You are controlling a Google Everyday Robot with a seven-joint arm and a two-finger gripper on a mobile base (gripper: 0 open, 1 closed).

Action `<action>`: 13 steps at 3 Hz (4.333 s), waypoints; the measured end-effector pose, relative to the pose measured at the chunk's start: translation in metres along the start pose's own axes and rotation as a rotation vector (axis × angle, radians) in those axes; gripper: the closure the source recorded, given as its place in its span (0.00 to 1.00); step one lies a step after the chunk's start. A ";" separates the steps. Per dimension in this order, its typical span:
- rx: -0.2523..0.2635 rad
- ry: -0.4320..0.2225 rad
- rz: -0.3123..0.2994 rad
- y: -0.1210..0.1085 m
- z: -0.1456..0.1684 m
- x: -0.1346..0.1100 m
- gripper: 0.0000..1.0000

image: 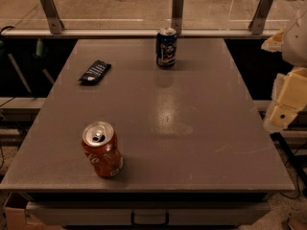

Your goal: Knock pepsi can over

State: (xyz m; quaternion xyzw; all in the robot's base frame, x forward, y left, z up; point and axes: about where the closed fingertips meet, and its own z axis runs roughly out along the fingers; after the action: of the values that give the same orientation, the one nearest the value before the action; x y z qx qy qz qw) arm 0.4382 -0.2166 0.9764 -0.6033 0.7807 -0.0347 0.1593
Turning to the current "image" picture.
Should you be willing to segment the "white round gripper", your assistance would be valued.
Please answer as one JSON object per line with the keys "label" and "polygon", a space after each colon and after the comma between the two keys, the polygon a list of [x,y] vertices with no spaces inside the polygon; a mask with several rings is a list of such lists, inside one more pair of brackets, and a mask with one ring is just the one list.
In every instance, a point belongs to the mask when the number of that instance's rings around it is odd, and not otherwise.
{"label": "white round gripper", "polygon": [[296,65],[287,75],[278,73],[272,88],[272,100],[263,127],[269,133],[286,129],[307,106],[307,9],[300,9],[285,28],[269,37],[261,49],[276,53]]}

